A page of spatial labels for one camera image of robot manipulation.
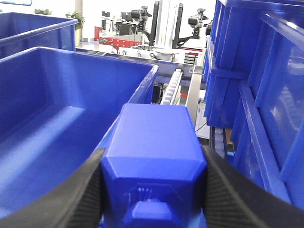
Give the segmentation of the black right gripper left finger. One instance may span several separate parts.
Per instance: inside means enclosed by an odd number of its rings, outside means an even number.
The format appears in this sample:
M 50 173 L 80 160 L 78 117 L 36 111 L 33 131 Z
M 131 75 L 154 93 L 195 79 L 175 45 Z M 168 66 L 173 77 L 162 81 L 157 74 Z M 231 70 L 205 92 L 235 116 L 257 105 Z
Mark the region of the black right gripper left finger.
M 1 219 L 2 228 L 97 228 L 102 217 L 104 149 L 90 157 L 59 186 Z

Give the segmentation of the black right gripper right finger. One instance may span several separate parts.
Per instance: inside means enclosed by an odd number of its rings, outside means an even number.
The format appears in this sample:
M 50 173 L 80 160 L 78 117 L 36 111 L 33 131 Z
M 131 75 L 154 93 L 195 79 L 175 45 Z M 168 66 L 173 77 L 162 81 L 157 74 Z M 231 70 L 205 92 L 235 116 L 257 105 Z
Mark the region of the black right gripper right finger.
M 303 210 L 260 188 L 211 147 L 203 145 L 207 160 L 202 201 L 209 228 L 302 228 Z

